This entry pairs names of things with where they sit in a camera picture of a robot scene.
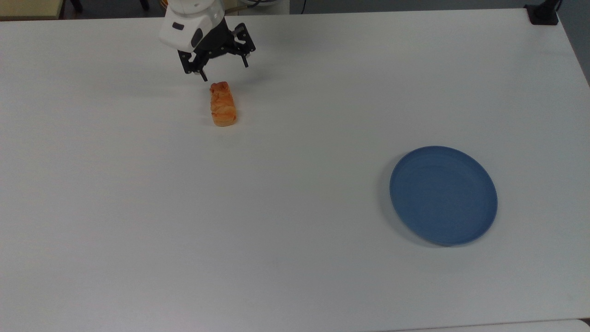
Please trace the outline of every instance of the table surface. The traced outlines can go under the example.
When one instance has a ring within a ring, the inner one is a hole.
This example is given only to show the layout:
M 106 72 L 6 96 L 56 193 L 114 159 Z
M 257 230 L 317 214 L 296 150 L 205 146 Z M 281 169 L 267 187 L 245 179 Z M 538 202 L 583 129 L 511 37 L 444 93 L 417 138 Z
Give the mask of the table surface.
M 463 327 L 443 327 L 413 332 L 588 332 L 590 327 L 581 320 L 537 321 L 529 323 L 495 324 Z
M 3 0 L 0 20 L 58 19 L 63 0 Z
M 207 65 L 162 20 L 0 22 L 6 331 L 360 332 L 590 316 L 590 89 L 523 9 L 230 17 Z M 496 221 L 443 248 L 388 195 L 426 145 L 474 157 Z

